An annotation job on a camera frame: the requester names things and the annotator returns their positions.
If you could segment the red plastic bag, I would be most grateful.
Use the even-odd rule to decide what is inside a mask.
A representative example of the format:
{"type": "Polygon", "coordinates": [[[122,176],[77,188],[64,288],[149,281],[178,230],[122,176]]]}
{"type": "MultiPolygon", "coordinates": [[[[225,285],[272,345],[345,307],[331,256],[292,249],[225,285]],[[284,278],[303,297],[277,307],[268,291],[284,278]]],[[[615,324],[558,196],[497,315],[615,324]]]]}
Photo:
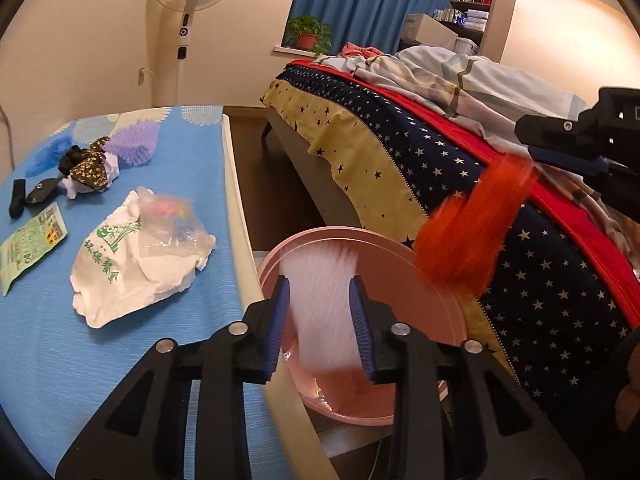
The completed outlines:
{"type": "Polygon", "coordinates": [[[416,267],[424,278],[482,296],[494,276],[506,234],[538,174],[531,160],[504,155],[483,172],[470,194],[446,198],[413,245],[416,267]]]}

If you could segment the small black pouch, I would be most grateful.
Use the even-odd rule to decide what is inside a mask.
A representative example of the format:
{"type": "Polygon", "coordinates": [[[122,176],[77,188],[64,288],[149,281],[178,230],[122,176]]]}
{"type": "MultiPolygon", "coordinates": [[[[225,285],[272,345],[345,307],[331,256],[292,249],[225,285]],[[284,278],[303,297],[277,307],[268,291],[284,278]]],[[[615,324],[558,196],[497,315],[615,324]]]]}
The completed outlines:
{"type": "Polygon", "coordinates": [[[25,197],[25,205],[35,206],[58,194],[58,191],[60,190],[58,186],[60,185],[61,180],[61,177],[56,177],[43,179],[38,182],[25,197]]]}

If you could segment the blue foam net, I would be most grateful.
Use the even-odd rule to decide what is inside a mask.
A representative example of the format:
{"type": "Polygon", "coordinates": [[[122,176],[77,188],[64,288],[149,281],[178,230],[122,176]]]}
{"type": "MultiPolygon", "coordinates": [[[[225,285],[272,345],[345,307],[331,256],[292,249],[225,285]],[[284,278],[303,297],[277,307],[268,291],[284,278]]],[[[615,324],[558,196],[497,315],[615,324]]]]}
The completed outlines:
{"type": "Polygon", "coordinates": [[[52,168],[56,168],[72,145],[73,138],[70,134],[66,133],[62,136],[54,136],[43,148],[35,152],[34,157],[25,170],[25,176],[32,178],[52,168]]]}

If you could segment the white bag green print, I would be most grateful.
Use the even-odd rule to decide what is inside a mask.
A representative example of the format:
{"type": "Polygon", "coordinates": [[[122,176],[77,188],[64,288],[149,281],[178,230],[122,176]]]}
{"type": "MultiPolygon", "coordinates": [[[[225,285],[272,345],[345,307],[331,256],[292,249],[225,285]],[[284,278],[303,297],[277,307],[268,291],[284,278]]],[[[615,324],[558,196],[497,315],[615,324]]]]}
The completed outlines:
{"type": "Polygon", "coordinates": [[[137,190],[130,192],[86,237],[70,274],[73,308],[96,330],[188,289],[212,253],[143,257],[138,199],[137,190]]]}

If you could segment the red blanket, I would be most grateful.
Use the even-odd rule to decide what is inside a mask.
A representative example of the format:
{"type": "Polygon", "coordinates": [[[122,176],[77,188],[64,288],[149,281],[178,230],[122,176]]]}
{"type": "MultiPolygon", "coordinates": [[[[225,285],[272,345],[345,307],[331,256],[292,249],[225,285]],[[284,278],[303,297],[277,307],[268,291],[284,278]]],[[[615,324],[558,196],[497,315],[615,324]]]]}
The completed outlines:
{"type": "MultiPolygon", "coordinates": [[[[330,164],[359,222],[408,246],[444,200],[469,195],[503,161],[476,134],[336,70],[288,64],[262,99],[330,164]]],[[[482,298],[491,316],[523,301],[615,337],[639,324],[629,261],[584,208],[544,181],[521,204],[482,298]]]]}

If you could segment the blue patterned table cover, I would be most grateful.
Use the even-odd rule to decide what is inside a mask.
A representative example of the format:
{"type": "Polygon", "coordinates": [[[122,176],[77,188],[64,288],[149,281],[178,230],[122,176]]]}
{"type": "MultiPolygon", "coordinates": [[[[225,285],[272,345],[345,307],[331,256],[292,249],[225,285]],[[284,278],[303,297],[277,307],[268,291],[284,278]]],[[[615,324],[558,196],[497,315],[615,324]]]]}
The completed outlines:
{"type": "Polygon", "coordinates": [[[140,113],[151,159],[1,223],[6,479],[287,479],[262,385],[290,285],[240,296],[218,106],[140,113]]]}

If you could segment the yellow star bed skirt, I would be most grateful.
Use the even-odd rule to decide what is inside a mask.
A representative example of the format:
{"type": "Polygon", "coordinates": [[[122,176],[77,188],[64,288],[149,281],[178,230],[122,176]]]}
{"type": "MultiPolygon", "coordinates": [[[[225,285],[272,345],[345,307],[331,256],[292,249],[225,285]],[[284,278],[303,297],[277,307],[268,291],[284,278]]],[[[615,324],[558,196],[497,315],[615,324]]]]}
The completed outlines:
{"type": "MultiPolygon", "coordinates": [[[[292,65],[271,81],[262,102],[330,166],[360,226],[413,247],[450,196],[468,195],[499,154],[478,136],[421,105],[397,103],[358,82],[292,65]]],[[[512,372],[506,320],[485,296],[497,288],[497,262],[486,292],[464,311],[470,334],[512,372]]]]}

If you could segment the purple foam net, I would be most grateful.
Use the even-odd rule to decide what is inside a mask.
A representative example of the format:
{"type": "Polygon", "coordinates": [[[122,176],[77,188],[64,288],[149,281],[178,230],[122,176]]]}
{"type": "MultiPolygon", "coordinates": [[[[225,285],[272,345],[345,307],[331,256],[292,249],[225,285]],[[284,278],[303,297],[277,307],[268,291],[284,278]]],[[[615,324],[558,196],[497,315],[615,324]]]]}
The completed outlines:
{"type": "Polygon", "coordinates": [[[104,151],[116,155],[127,166],[146,165],[154,156],[160,125],[152,120],[140,120],[130,125],[104,144],[104,151]]]}

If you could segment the clear bag with candies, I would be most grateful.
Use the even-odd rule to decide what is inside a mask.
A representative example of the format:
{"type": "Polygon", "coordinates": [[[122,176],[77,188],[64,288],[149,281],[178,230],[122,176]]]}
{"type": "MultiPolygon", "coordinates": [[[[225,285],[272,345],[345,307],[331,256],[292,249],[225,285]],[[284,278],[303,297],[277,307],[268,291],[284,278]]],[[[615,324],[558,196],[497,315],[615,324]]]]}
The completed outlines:
{"type": "Polygon", "coordinates": [[[206,231],[188,200],[155,194],[142,186],[137,194],[143,257],[207,258],[216,248],[216,237],[206,231]]]}

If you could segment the plaid light quilt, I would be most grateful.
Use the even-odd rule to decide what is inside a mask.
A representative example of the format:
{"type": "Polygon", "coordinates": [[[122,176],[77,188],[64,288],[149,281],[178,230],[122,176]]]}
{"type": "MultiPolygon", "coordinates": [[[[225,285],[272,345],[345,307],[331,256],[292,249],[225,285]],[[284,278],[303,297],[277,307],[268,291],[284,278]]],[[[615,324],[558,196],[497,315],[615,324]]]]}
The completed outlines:
{"type": "Polygon", "coordinates": [[[576,94],[525,70],[443,47],[417,46],[372,58],[323,55],[314,62],[406,96],[472,131],[500,153],[528,155],[514,133],[521,117],[574,122],[589,108],[576,94]]]}

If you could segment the wooden bookshelf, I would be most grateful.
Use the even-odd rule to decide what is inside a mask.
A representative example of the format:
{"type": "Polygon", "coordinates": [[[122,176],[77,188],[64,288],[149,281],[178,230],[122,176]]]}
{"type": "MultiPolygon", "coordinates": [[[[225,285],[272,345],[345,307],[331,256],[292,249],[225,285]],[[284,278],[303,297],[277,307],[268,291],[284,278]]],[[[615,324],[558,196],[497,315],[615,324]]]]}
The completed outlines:
{"type": "Polygon", "coordinates": [[[449,0],[433,18],[460,38],[477,45],[477,53],[500,62],[510,32],[516,0],[449,0]]]}

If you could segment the potted green plant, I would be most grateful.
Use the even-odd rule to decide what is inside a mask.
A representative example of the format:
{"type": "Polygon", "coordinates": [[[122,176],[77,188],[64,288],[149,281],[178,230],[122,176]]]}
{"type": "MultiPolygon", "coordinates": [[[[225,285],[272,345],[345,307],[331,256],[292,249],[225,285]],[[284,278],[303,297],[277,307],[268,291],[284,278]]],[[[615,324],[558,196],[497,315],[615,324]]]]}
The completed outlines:
{"type": "Polygon", "coordinates": [[[311,14],[290,18],[285,26],[283,43],[314,54],[330,54],[333,46],[331,25],[311,14]]]}

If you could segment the navy star bedsheet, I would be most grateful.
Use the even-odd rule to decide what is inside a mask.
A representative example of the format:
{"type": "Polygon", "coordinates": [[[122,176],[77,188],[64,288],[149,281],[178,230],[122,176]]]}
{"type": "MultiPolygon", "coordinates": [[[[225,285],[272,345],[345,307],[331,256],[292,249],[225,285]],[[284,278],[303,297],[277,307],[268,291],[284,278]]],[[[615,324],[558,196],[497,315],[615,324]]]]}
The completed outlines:
{"type": "MultiPolygon", "coordinates": [[[[262,102],[326,160],[360,224],[412,246],[443,200],[472,191],[497,152],[472,133],[388,90],[293,62],[262,102]]],[[[628,259],[588,214],[536,184],[506,234],[484,295],[466,304],[483,341],[542,405],[602,385],[639,324],[628,259]]]]}

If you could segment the green printed paper packet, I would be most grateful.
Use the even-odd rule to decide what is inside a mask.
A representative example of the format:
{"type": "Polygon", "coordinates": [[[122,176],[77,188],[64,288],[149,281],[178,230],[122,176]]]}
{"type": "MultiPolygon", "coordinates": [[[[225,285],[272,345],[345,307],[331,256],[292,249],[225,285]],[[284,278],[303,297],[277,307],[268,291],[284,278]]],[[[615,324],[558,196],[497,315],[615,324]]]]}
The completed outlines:
{"type": "Polygon", "coordinates": [[[67,235],[60,207],[53,203],[27,221],[1,244],[1,290],[6,296],[12,283],[34,266],[67,235]]]}

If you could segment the cardboard box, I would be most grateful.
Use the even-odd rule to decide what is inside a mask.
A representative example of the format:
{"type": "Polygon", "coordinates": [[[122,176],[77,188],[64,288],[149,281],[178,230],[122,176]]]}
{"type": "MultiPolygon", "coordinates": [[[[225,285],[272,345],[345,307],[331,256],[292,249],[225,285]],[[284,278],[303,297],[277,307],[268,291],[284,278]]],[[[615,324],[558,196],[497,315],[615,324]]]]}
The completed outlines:
{"type": "Polygon", "coordinates": [[[441,22],[424,13],[410,13],[401,29],[400,39],[405,44],[443,47],[454,50],[458,35],[441,22]]]}

